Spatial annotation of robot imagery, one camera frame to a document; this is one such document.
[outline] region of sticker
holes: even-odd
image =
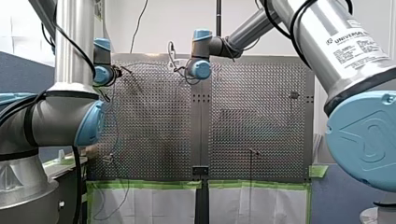
[[[352,26],[353,28],[361,28],[361,23],[355,20],[349,20],[347,21],[347,23],[349,23],[350,26]]]
[[[335,63],[351,72],[367,63],[389,59],[388,54],[361,28],[340,32],[327,39],[325,44]]]

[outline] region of green tape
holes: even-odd
[[[64,159],[64,160],[61,160],[60,164],[61,165],[73,165],[73,164],[75,164],[75,161],[74,161],[74,158],[72,158],[72,159]]]
[[[87,202],[87,194],[86,193],[81,196],[81,202],[82,203]]]
[[[156,182],[144,180],[112,180],[112,181],[89,181],[97,189],[200,189],[201,181],[177,181],[177,182]]]
[[[311,178],[323,178],[326,175],[328,165],[311,165],[309,167],[309,177]]]
[[[265,181],[248,181],[248,180],[209,180],[211,189],[238,189],[238,188],[259,188],[259,189],[291,189],[307,190],[309,184],[285,184]]]

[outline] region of blue panel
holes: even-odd
[[[94,82],[99,85],[107,84],[111,79],[111,74],[108,69],[103,66],[95,66],[96,76]]]
[[[110,51],[110,40],[108,39],[96,38],[93,43],[97,47]]]
[[[191,74],[197,79],[207,79],[212,74],[210,63],[205,60],[200,60],[192,65]]]
[[[323,179],[312,180],[312,224],[361,224],[359,215],[385,192],[370,188],[331,165]]]
[[[207,39],[212,37],[212,32],[209,30],[195,30],[193,41]]]
[[[75,146],[85,147],[97,143],[102,134],[104,119],[105,112],[103,110],[103,102],[96,101],[79,125]]]
[[[357,180],[396,192],[396,91],[364,92],[330,115],[327,143],[337,163]]]

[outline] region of metal pole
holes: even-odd
[[[93,1],[58,0],[56,22],[64,32],[93,58]],[[55,84],[49,91],[85,91],[92,88],[92,70],[78,50],[56,31]]]
[[[221,36],[221,0],[217,0],[216,36]]]

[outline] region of gray wall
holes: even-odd
[[[332,164],[323,179],[312,181],[312,224],[361,224],[360,213],[385,192],[370,188]]]

